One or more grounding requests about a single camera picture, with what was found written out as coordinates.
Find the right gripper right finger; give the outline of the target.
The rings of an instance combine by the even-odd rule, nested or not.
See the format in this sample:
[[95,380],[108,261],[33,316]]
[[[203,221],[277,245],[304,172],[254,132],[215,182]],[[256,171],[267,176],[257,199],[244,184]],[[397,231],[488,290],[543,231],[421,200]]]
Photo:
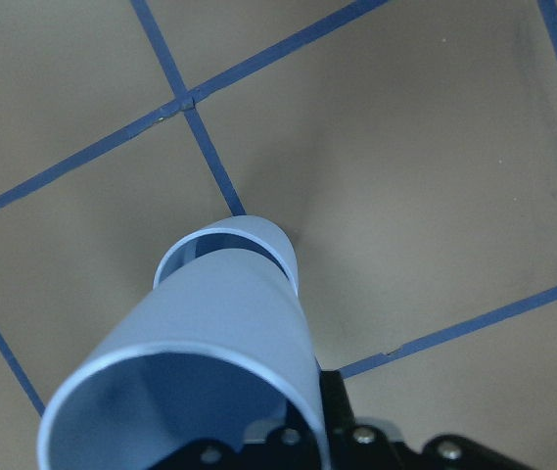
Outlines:
[[319,374],[325,430],[335,469],[521,469],[523,464],[466,437],[442,434],[409,447],[389,423],[367,423],[351,408],[342,374]]

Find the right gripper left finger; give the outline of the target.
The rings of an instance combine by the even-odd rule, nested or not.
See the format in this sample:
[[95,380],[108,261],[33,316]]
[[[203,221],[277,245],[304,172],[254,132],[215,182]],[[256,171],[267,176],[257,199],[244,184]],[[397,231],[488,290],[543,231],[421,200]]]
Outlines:
[[234,445],[218,438],[197,438],[160,460],[161,469],[322,469],[325,418],[288,401],[282,418],[250,423]]

